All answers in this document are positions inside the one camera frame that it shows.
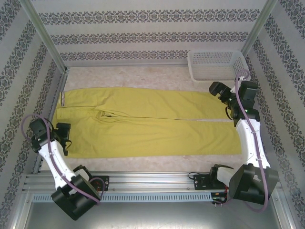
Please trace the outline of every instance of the laundry basket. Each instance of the laundry basket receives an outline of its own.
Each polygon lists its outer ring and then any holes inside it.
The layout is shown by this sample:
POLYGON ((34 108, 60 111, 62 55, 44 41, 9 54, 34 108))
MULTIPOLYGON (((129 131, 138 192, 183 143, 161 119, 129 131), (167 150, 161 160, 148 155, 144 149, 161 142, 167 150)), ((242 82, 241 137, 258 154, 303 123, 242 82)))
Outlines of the laundry basket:
POLYGON ((249 70, 240 51, 191 50, 187 53, 187 62, 191 78, 195 82, 234 80, 240 70, 249 70))

